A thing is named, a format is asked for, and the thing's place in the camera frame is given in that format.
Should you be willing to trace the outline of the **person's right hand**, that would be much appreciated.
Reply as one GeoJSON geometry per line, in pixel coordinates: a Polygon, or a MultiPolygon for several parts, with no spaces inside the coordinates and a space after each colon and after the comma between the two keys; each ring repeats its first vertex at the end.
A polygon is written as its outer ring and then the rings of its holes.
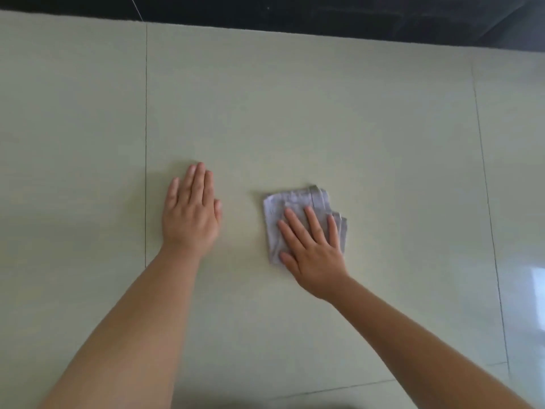
{"type": "MultiPolygon", "coordinates": [[[[299,275],[293,275],[296,282],[314,297],[333,303],[339,296],[342,285],[350,280],[345,266],[343,253],[329,245],[313,208],[305,208],[311,236],[316,245],[313,247],[289,247],[299,265],[299,275]]],[[[284,220],[278,222],[284,238],[284,220]]]]}

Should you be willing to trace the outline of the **person's left hand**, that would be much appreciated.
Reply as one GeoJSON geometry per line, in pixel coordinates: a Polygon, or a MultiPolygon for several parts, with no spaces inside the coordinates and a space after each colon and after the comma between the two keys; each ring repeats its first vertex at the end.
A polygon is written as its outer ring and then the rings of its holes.
{"type": "Polygon", "coordinates": [[[216,198],[212,171],[206,169],[202,202],[194,202],[194,172],[197,164],[191,164],[185,176],[179,178],[179,202],[171,212],[166,212],[165,197],[161,218],[161,250],[175,256],[201,259],[213,247],[220,228],[215,227],[216,198]]]}

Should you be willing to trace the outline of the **grey cleaning cloth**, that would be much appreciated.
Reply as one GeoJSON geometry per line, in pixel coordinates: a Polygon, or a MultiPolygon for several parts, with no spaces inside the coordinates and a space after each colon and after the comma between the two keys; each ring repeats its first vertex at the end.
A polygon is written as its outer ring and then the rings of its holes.
{"type": "Polygon", "coordinates": [[[299,190],[271,194],[263,200],[269,260],[271,264],[284,267],[284,264],[280,258],[280,253],[290,252],[290,248],[284,240],[277,225],[280,220],[287,221],[284,215],[286,208],[290,208],[296,214],[297,218],[307,229],[307,231],[312,233],[305,214],[305,208],[307,206],[311,206],[313,208],[313,211],[317,216],[321,227],[323,228],[323,232],[327,240],[329,240],[328,217],[334,217],[339,236],[340,249],[344,254],[348,231],[347,218],[332,210],[329,194],[325,189],[320,188],[317,185],[311,185],[307,188],[299,190]]]}

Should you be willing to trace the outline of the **person's right forearm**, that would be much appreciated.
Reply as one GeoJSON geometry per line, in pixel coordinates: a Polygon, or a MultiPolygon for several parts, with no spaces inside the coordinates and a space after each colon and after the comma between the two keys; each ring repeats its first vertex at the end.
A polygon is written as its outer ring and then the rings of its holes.
{"type": "Polygon", "coordinates": [[[321,285],[419,409],[534,409],[457,350],[347,275],[321,285]]]}

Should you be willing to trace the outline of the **person's left forearm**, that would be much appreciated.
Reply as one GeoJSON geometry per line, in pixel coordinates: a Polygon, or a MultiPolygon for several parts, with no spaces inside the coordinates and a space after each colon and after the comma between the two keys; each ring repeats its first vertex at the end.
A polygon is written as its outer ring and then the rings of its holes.
{"type": "Polygon", "coordinates": [[[203,253],[164,244],[39,409],[171,409],[203,253]]]}

